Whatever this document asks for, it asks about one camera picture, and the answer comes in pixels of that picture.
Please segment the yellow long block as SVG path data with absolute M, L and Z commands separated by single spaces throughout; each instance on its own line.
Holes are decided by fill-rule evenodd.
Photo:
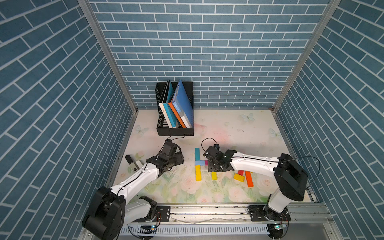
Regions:
M 195 166 L 195 174 L 196 174 L 196 181 L 199 182 L 202 180 L 202 173 L 201 173 L 201 166 L 196 165 Z

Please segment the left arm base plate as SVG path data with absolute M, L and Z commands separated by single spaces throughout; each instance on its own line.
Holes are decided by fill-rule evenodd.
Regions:
M 167 223 L 170 220 L 170 213 L 170 206 L 150 207 L 146 216 L 134 220 L 133 223 L 156 223 L 157 221 Z

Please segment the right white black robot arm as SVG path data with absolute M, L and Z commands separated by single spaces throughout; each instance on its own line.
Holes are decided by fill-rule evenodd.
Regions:
M 203 156 L 209 161 L 210 172 L 248 171 L 274 178 L 278 187 L 269 196 L 263 214 L 277 220 L 292 201 L 304 200 L 308 173 L 288 154 L 280 157 L 250 156 L 235 150 L 221 152 L 210 146 Z

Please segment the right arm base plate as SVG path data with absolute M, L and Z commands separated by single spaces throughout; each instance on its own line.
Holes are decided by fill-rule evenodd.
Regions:
M 251 217 L 252 222 L 289 222 L 291 221 L 288 208 L 285 207 L 281 213 L 277 213 L 270 209 L 267 205 L 249 205 L 247 212 Z

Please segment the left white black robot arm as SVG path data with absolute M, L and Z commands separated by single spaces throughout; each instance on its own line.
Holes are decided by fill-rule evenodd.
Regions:
M 133 175 L 113 187 L 100 187 L 95 192 L 83 217 L 82 227 L 101 240 L 114 240 L 124 225 L 138 219 L 153 220 L 156 201 L 146 196 L 134 203 L 131 200 L 163 173 L 183 163 L 181 148 L 172 140 L 165 140 L 158 154 L 147 159 Z

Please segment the teal long block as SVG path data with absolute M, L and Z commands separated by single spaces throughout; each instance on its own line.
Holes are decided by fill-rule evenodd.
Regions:
M 200 161 L 200 148 L 195 148 L 195 161 Z

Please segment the light blue block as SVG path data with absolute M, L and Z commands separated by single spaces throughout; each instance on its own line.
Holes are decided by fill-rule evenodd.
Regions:
M 206 161 L 195 161 L 195 165 L 196 166 L 205 166 L 206 165 Z

